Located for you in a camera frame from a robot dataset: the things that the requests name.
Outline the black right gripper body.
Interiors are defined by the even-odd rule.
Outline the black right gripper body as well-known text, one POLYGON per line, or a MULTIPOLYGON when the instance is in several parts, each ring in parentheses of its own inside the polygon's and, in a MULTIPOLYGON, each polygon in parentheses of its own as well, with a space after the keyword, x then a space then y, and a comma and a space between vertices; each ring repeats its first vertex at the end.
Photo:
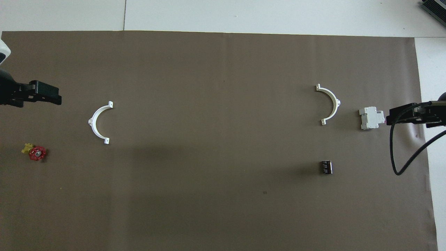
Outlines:
POLYGON ((414 124, 426 124, 427 128, 446 125, 446 102, 428 101, 417 104, 414 124))

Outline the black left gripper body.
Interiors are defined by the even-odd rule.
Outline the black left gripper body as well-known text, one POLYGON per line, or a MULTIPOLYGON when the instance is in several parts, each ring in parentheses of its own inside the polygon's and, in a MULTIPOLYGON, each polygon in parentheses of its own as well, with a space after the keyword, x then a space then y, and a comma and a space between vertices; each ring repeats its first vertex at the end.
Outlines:
POLYGON ((34 89, 34 85, 18 83, 6 70, 0 70, 1 105, 23 107, 24 102, 37 102, 34 89))

